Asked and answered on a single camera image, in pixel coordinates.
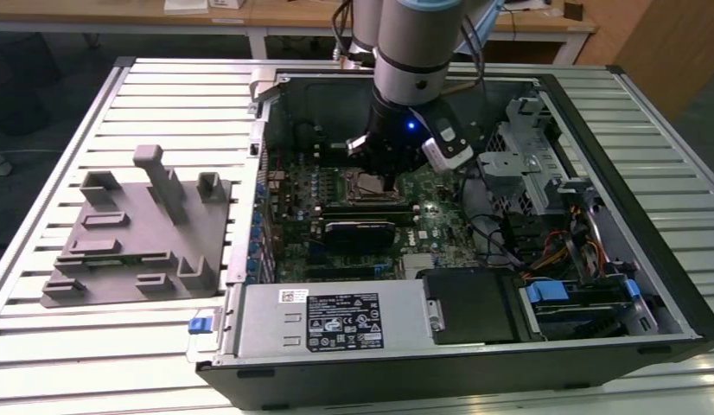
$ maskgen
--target wall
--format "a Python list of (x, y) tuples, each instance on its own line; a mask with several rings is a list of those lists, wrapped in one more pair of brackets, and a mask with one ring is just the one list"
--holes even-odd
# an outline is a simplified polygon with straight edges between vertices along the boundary
[(584, 44), (577, 65), (608, 65), (655, 0), (581, 0), (584, 14), (599, 25), (597, 33)]
[(673, 119), (714, 74), (714, 0), (583, 0), (599, 24), (577, 64), (623, 67)]

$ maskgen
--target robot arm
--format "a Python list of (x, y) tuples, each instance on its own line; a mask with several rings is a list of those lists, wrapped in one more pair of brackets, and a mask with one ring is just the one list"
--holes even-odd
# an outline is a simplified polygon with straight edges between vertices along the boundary
[(503, 2), (353, 2), (349, 52), (370, 52), (376, 66), (366, 132), (346, 145), (349, 156), (382, 178), (385, 189), (393, 187), (402, 172), (416, 170), (426, 161), (436, 171), (444, 171), (470, 159), (469, 141), (440, 94), (466, 3), (477, 3), (473, 9), (481, 10), (478, 38), (485, 41)]

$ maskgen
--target slotted metal surface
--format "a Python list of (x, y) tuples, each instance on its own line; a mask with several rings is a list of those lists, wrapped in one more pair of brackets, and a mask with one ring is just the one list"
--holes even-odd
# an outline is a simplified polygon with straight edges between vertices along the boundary
[[(221, 297), (69, 309), (38, 304), (69, 235), (87, 171), (146, 178), (132, 167), (137, 144), (160, 144), (181, 180), (216, 171), (246, 192), (252, 71), (328, 67), (314, 61), (137, 60), (114, 69), (0, 264), (0, 414), (238, 413), (193, 372), (186, 322)], [(470, 71), (468, 66), (457, 70)], [(489, 66), (492, 73), (552, 73), (714, 309), (714, 180), (643, 98), (603, 67)], [(575, 160), (568, 143), (563, 141)], [(573, 166), (583, 174), (579, 163)], [(240, 239), (232, 204), (225, 240)], [(225, 248), (224, 265), (230, 248)], [(430, 399), (297, 413), (714, 413), (714, 352), (656, 365), (603, 387)]]

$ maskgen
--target power supply label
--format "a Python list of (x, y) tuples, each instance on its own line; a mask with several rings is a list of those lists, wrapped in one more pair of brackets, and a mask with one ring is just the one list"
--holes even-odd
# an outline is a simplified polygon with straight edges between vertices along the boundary
[(384, 348), (378, 295), (308, 296), (308, 350)]

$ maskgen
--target gray carpet floor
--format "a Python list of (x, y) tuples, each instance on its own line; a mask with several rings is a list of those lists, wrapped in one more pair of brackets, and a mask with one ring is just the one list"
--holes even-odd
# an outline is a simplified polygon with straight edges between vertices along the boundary
[[(0, 151), (38, 149), (54, 152), (5, 155), (13, 164), (13, 172), (0, 177), (0, 257), (1, 246), (10, 242), (21, 225), (115, 57), (250, 58), (242, 36), (102, 35), (97, 49), (87, 48), (81, 35), (46, 34), (45, 39), (63, 74), (59, 81), (37, 90), (50, 111), (50, 124), (22, 137), (7, 137), (0, 132)], [(332, 47), (330, 39), (310, 45), (309, 39), (268, 38), (272, 59), (329, 59)], [(0, 78), (5, 76), (9, 76), (9, 70), (0, 61)], [(714, 169), (714, 78), (675, 121), (675, 128)]]

